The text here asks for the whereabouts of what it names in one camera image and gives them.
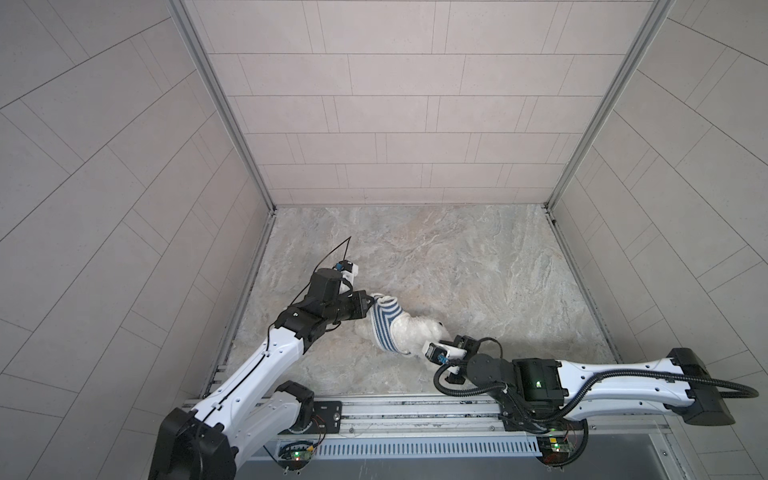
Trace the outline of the white teddy bear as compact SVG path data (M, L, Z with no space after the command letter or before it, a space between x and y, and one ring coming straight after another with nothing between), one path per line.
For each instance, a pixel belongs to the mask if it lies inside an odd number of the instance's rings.
M405 312L404 319L395 323L393 330L396 341L412 352L410 356L422 355L422 349L426 342L439 342L440 340L448 340L450 337L447 328L441 322L428 317L412 316L407 312ZM373 339L373 330L368 315L363 320L354 321L353 331L357 336L378 347Z

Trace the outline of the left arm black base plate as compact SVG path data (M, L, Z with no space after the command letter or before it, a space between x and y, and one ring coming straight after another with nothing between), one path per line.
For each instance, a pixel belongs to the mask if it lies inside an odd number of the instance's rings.
M311 419L308 420L308 423L302 429L284 429L279 432L279 436L338 434L342 409L343 403L341 401L315 400Z

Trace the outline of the blue white striped sweater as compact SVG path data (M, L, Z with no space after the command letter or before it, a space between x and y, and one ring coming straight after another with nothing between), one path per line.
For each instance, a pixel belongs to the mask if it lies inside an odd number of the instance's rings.
M394 296L380 293L373 294L373 304L368 310L368 317L373 330L373 339L383 351L410 356L412 352L400 345L394 335L393 327L398 320L404 319L405 311Z

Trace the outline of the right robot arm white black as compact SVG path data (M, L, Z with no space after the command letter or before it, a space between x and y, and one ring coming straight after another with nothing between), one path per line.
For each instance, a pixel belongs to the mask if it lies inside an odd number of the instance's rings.
M688 348L638 364L594 365L556 359L506 360L480 351L481 340L458 336L429 344L438 367L435 388L452 397L486 394L508 431L544 434L595 416L677 415L689 425L734 422L726 402L753 398L754 389L714 379Z

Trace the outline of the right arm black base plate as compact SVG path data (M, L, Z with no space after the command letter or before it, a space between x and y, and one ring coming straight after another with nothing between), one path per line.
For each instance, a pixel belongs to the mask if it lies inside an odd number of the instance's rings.
M499 418L504 424L506 431L525 431L535 435L549 434L551 431L566 431L575 429L584 430L588 427L586 420L570 421L558 419L545 421L555 413L550 404L536 404L532 406L520 406L509 397L502 397L496 400L499 405Z

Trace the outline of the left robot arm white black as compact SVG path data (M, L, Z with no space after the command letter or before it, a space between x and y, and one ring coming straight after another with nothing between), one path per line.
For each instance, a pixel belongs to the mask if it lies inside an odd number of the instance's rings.
M303 300L283 310L266 339L234 374L191 410L162 421L151 479L232 479L253 454L287 429L312 423L314 393L279 377L332 325L365 318L373 299L355 290L358 267L343 260L313 272Z

